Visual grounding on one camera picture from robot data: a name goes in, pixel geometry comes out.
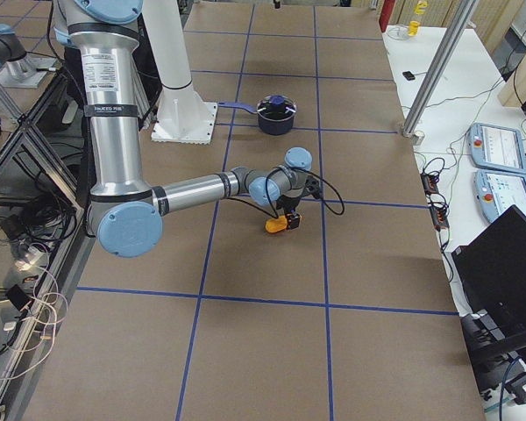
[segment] blue pot handle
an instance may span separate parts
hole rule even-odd
[[[222,102],[218,103],[219,107],[222,108],[235,108],[239,110],[244,110],[249,112],[250,114],[257,114],[257,110],[255,110],[255,107],[248,103],[228,103],[228,102]]]

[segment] metal pole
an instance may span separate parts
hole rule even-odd
[[[450,60],[456,45],[459,43],[462,33],[470,21],[470,18],[477,7],[479,0],[462,0],[459,4],[456,14],[450,26],[446,30],[440,46],[438,46],[437,53],[432,59],[429,71],[424,78],[423,84],[417,93],[413,105],[409,110],[409,114],[403,123],[402,134],[405,137],[414,137],[415,129],[419,118],[421,118],[427,103],[435,90],[435,87]],[[420,145],[417,139],[414,141],[415,145]]]
[[[18,105],[14,103],[11,96],[0,84],[0,106],[6,111],[10,118],[18,120],[23,112],[19,109]]]

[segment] yellow bottle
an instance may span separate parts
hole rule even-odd
[[[409,29],[407,31],[407,34],[410,37],[415,37],[417,35],[417,32],[419,31],[419,26],[421,25],[421,19],[423,18],[423,15],[427,10],[428,6],[429,3],[426,0],[419,0],[417,2],[417,5],[413,10],[413,17],[409,22]]]

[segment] white desk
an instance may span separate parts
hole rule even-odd
[[[407,81],[402,72],[410,71],[418,74],[428,70],[440,40],[444,36],[444,28],[422,27],[416,37],[407,40],[391,38],[389,35],[394,35],[394,31],[393,26],[388,27],[384,34],[384,43],[397,84],[398,95],[404,107],[403,112],[407,114],[409,108],[406,107],[410,107],[413,103],[424,75],[418,75],[414,81]],[[491,89],[500,79],[497,68],[475,31],[468,29],[458,43],[429,103],[439,103],[455,96],[476,96],[484,90]],[[520,129],[521,122],[525,119],[522,111],[519,108],[503,107],[497,98],[503,86],[504,82],[501,82],[490,96],[486,93],[474,99],[457,99],[428,108],[417,126],[418,130],[426,133],[426,137],[420,146],[415,147],[415,151],[424,155],[427,161],[440,156],[449,166],[454,159],[447,151],[448,146],[452,141],[461,138],[474,121]],[[481,109],[479,116],[475,117],[487,96],[489,96],[487,103]],[[526,122],[523,124],[523,130],[526,132]],[[459,152],[462,144],[463,141],[457,142],[454,148]],[[464,156],[459,168],[444,171],[438,184],[439,191],[448,200],[451,199],[449,215],[451,238],[447,247],[448,251],[454,250],[457,246],[469,244],[488,226],[477,203],[473,186],[473,175],[477,168],[473,165],[467,145],[464,146],[463,151]],[[419,168],[423,167],[423,158],[419,155],[417,155],[417,165]],[[439,168],[439,163],[433,163],[429,170]],[[442,235],[444,240],[447,233],[443,232]],[[452,283],[452,293],[458,311],[461,315],[466,314],[467,304],[458,282]],[[488,407],[494,402],[495,400],[492,400],[484,406]],[[488,412],[487,420],[497,420],[497,412],[497,410]],[[505,404],[503,417],[508,421],[526,421],[526,405]]]

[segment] black monitor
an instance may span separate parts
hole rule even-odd
[[[502,332],[501,350],[517,351],[526,363],[526,217],[508,208],[452,258],[472,310],[485,309]]]

